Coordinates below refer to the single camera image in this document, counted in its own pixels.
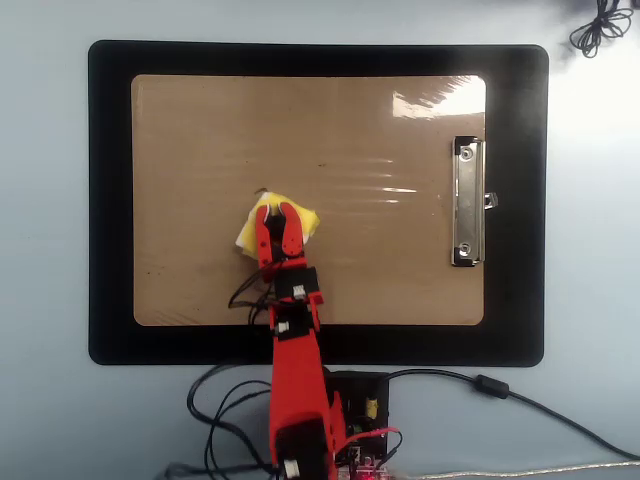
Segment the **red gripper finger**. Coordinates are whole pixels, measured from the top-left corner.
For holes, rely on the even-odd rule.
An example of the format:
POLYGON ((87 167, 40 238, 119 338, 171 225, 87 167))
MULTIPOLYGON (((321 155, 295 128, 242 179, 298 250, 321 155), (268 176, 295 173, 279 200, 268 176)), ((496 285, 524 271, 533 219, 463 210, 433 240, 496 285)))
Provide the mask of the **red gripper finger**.
POLYGON ((255 236, 258 260, 261 266, 267 266, 273 262, 271 246, 272 219, 273 216, 271 215, 269 204, 258 207, 255 217, 255 236))
POLYGON ((288 202, 279 205, 281 215, 285 219, 281 239, 281 248, 287 258, 297 258, 304 253, 304 235, 301 219, 295 207, 288 202))

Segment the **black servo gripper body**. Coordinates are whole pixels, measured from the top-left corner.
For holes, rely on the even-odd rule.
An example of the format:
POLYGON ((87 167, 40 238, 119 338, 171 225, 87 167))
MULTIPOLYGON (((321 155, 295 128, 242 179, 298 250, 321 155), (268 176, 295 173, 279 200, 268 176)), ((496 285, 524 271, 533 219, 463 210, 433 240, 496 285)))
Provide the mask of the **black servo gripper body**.
POLYGON ((263 279, 271 284, 278 301, 307 301, 320 297, 320 287, 315 267, 309 267, 303 257, 288 260, 261 260, 263 279))

